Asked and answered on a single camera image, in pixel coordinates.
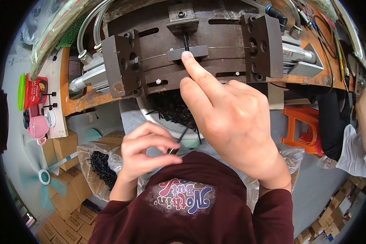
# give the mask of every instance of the metal machine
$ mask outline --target metal machine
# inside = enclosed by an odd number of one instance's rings
[[[283,74],[313,77],[324,69],[311,44],[300,47],[296,25],[289,33],[287,18],[278,10],[267,6],[263,11],[245,2],[249,1],[220,6],[213,1],[149,4],[109,21],[105,26],[108,35],[101,41],[103,15],[109,6],[119,6],[104,0],[88,15],[78,34],[84,74],[70,83],[69,94],[87,86],[111,93],[112,98],[178,89],[187,76],[180,60],[185,50],[221,83],[235,79],[252,84]],[[96,53],[91,56],[82,42],[85,28],[96,15]]]

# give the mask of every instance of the pink cup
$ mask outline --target pink cup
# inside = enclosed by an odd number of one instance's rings
[[[45,116],[40,115],[30,118],[30,123],[27,131],[32,138],[37,139],[38,145],[45,144],[45,134],[49,131],[49,126],[46,122]]]

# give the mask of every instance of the black cloth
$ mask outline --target black cloth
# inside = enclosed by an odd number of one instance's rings
[[[286,87],[314,103],[318,102],[321,147],[330,159],[338,161],[342,154],[344,129],[350,124],[350,102],[345,90],[328,87],[286,84]],[[343,103],[342,112],[339,103]]]
[[[211,156],[191,152],[162,168],[134,201],[110,201],[93,243],[293,243],[292,195],[272,190],[252,214],[239,176]]]

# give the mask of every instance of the maroon sweatshirt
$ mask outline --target maroon sweatshirt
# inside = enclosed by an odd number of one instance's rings
[[[162,168],[134,201],[110,201],[88,243],[293,243],[292,195],[264,194],[254,213],[228,166],[191,152]]]

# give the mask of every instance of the blue fitting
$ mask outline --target blue fitting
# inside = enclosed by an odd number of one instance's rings
[[[266,12],[266,14],[268,14],[268,10],[270,9],[270,7],[271,7],[270,5],[267,5],[267,6],[266,6],[266,11],[265,11],[265,12]]]

